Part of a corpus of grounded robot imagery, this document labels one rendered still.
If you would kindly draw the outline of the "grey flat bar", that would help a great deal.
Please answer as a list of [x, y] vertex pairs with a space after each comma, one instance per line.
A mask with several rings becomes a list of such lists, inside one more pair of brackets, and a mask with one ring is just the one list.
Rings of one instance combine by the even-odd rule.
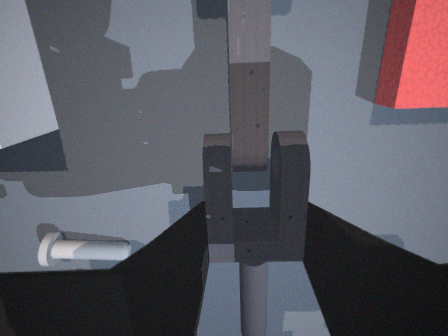
[[267, 170], [271, 1], [227, 0], [233, 172]]

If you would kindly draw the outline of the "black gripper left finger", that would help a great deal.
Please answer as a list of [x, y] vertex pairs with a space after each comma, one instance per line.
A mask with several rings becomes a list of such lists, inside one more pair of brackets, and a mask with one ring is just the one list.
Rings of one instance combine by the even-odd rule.
[[0, 336], [197, 336], [205, 201], [112, 268], [0, 273]]

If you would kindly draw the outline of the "grey headed pin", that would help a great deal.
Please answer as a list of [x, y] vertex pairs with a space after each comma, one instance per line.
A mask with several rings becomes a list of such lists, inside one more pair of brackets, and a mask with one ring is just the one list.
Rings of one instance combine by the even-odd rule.
[[41, 266], [53, 266], [59, 259], [124, 260], [129, 256], [127, 242], [63, 240], [59, 232], [46, 234], [38, 251]]

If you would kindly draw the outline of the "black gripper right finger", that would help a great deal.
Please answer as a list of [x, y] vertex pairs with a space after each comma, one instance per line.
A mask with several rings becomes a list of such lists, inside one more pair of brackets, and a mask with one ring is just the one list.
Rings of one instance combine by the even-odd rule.
[[303, 264], [330, 336], [448, 336], [448, 263], [308, 202]]

